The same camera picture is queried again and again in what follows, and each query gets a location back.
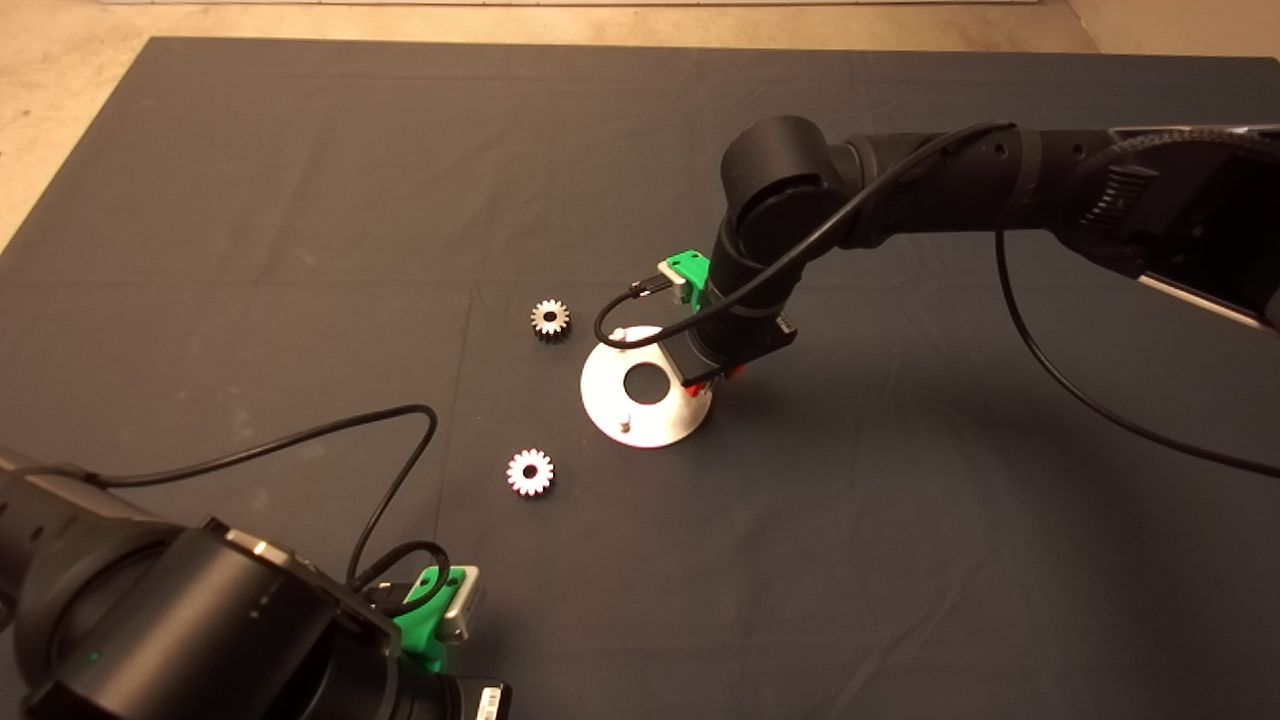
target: white circular plate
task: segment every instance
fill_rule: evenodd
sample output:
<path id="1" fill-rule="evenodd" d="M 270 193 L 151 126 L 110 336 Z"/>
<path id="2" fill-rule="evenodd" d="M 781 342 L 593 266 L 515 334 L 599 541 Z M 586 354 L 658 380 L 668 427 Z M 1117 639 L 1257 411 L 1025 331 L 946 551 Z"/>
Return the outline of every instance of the white circular plate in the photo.
<path id="1" fill-rule="evenodd" d="M 652 336 L 662 328 L 637 325 L 626 328 L 626 340 Z M 626 389 L 627 372 L 650 363 L 667 374 L 671 383 L 666 397 L 645 405 L 631 400 Z M 712 406 L 712 391 L 690 397 L 667 354 L 658 345 L 636 350 L 614 350 L 596 345 L 582 365 L 582 406 L 596 428 L 611 438 L 631 447 L 666 447 L 698 429 Z"/>

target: spur gear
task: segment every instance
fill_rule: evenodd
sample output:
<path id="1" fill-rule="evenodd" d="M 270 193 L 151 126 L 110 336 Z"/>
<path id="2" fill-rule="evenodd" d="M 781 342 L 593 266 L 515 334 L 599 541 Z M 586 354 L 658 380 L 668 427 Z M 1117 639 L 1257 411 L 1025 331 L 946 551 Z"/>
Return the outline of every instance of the spur gear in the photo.
<path id="1" fill-rule="evenodd" d="M 538 448 L 522 450 L 507 464 L 507 484 L 524 497 L 547 492 L 556 479 L 556 465 Z"/>
<path id="2" fill-rule="evenodd" d="M 543 300 L 534 305 L 529 322 L 538 340 L 547 342 L 562 340 L 568 332 L 568 306 L 559 300 Z"/>

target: cable connector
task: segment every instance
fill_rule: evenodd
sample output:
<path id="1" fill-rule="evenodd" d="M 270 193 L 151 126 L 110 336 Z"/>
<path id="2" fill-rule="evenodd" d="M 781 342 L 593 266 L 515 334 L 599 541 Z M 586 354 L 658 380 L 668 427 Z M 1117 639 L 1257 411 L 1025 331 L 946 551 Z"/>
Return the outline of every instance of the cable connector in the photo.
<path id="1" fill-rule="evenodd" d="M 648 297 L 655 292 L 662 292 L 671 287 L 671 278 L 667 275 L 650 275 L 643 281 L 631 283 L 631 297 Z"/>

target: green 3d-printed part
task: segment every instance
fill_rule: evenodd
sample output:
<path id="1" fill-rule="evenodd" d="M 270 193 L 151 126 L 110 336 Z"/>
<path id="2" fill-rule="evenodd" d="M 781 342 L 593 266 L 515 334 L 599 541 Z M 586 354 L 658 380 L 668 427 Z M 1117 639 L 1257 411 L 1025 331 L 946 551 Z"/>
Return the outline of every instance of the green 3d-printed part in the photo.
<path id="1" fill-rule="evenodd" d="M 681 287 L 681 300 L 694 307 L 694 313 L 703 309 L 703 299 L 707 292 L 707 274 L 710 272 L 712 261 L 696 250 L 677 252 L 663 260 L 663 264 L 675 274 L 685 279 Z"/>
<path id="2" fill-rule="evenodd" d="M 404 602 L 426 594 L 426 591 L 431 589 L 431 585 L 435 584 L 438 571 L 438 568 L 424 570 L 417 587 L 410 591 Z M 443 671 L 447 660 L 444 643 L 435 638 L 435 629 L 439 628 L 444 612 L 449 609 L 453 596 L 457 594 L 466 577 L 466 570 L 451 568 L 449 579 L 444 582 L 444 587 L 440 588 L 440 592 L 430 602 L 413 612 L 401 615 L 396 619 L 396 624 L 401 629 L 402 651 L 433 673 Z"/>

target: green gripper mount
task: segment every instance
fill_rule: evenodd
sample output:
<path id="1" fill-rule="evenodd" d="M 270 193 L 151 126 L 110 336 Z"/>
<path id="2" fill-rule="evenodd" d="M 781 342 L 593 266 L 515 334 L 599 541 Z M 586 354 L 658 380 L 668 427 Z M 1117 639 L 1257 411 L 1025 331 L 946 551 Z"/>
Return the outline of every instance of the green gripper mount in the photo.
<path id="1" fill-rule="evenodd" d="M 424 570 L 417 584 L 408 592 L 404 602 L 411 602 L 426 594 L 426 591 L 431 589 L 431 585 L 435 584 L 438 571 L 438 568 Z M 410 614 L 396 618 L 396 624 L 401 629 L 402 651 L 433 673 L 442 673 L 444 662 L 448 659 L 444 643 L 435 637 L 435 632 L 440 626 L 444 612 L 449 609 L 453 596 L 457 594 L 466 577 L 466 570 L 462 568 L 451 568 L 449 579 L 444 582 L 444 587 L 440 588 L 440 592 L 430 602 Z"/>

